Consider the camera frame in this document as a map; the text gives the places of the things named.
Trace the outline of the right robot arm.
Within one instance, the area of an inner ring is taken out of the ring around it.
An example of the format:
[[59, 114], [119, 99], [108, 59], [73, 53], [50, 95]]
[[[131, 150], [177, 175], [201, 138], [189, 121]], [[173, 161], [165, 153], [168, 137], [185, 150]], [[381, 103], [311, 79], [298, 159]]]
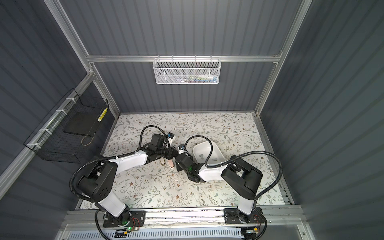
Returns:
[[252, 213], [263, 174], [243, 159], [209, 169], [204, 164], [195, 163], [187, 153], [182, 153], [176, 157], [176, 166], [195, 183], [225, 181], [240, 196], [238, 210], [246, 216]]

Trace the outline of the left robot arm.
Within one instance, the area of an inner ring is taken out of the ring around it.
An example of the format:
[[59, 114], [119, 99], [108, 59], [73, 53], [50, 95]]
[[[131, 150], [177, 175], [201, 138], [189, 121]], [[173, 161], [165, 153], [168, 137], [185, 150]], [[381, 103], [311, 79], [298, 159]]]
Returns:
[[81, 177], [73, 187], [82, 191], [99, 209], [119, 218], [128, 207], [113, 192], [116, 175], [161, 158], [171, 160], [178, 155], [178, 151], [171, 146], [174, 139], [172, 133], [166, 136], [154, 134], [148, 144], [132, 153], [89, 163], [78, 171]]

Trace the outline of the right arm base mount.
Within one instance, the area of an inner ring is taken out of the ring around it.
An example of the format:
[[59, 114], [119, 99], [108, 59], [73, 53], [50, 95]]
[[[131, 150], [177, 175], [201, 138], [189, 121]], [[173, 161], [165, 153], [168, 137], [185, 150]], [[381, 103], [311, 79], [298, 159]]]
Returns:
[[226, 224], [255, 224], [260, 225], [266, 222], [261, 208], [252, 209], [249, 215], [244, 214], [235, 208], [223, 209]]

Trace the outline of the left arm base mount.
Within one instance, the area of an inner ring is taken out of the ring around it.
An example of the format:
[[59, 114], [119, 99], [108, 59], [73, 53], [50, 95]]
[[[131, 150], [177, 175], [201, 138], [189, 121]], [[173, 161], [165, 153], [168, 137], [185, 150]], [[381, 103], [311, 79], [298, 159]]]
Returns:
[[103, 216], [104, 228], [139, 228], [144, 226], [146, 211], [124, 211], [119, 217], [106, 212]]

